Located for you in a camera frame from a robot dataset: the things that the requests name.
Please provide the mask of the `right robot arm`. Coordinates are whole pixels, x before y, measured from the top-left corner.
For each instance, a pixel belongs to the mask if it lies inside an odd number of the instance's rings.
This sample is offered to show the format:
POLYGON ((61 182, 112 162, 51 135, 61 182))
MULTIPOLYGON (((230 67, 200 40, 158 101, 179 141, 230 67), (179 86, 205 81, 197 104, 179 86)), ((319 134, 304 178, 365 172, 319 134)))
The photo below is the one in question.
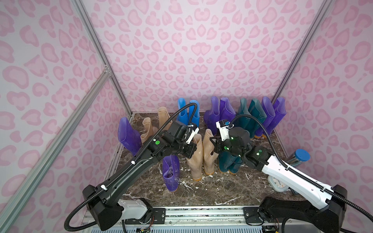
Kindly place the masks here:
POLYGON ((219 136, 211 138, 216 153, 224 152, 239 158, 248 167, 272 176, 305 198, 305 201, 282 201, 266 197, 257 210, 262 220, 297 219, 313 224, 324 233, 342 230, 346 189, 321 183, 277 158, 273 151, 253 146, 249 132, 241 127, 220 121, 217 128, 219 136))

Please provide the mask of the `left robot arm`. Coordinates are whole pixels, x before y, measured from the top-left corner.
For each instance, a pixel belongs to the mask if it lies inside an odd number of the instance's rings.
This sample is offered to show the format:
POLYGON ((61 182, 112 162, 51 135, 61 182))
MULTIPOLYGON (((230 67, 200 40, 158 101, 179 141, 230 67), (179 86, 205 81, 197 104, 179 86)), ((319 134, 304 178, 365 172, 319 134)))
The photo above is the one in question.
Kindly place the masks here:
POLYGON ((182 142, 180 140, 168 141, 157 136, 146 142, 143 146, 143 154, 137 153, 134 160, 125 164, 113 176, 97 186, 88 185, 83 190, 84 200, 89 201, 87 208, 93 216, 96 224, 103 231, 113 227, 121 218, 124 207, 120 206, 119 200, 135 181, 147 170, 169 155, 183 155, 190 158, 197 150, 197 143, 182 142))

